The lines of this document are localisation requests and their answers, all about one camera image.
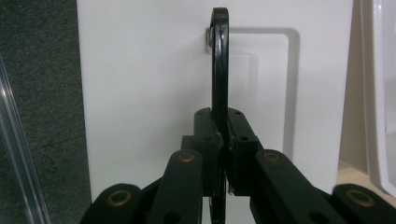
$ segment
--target gray fabric surface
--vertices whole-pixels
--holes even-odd
[[[76,1],[0,0],[0,52],[52,223],[78,223],[91,203]],[[0,223],[23,223],[0,150]]]

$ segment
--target gray carpet wall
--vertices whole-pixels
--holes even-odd
[[[91,204],[76,1],[0,0],[0,53],[52,223],[79,223]],[[0,149],[0,223],[26,223]]]

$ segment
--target black mechanical arm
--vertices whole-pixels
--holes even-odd
[[[228,107],[227,8],[210,22],[212,106],[194,114],[193,135],[182,137],[163,177],[144,189],[118,184],[104,190],[82,219],[88,223],[201,223],[210,198],[213,224],[225,223],[226,184],[250,197],[256,223],[396,223],[396,210],[368,189],[313,187],[281,152],[264,149],[244,114]]]

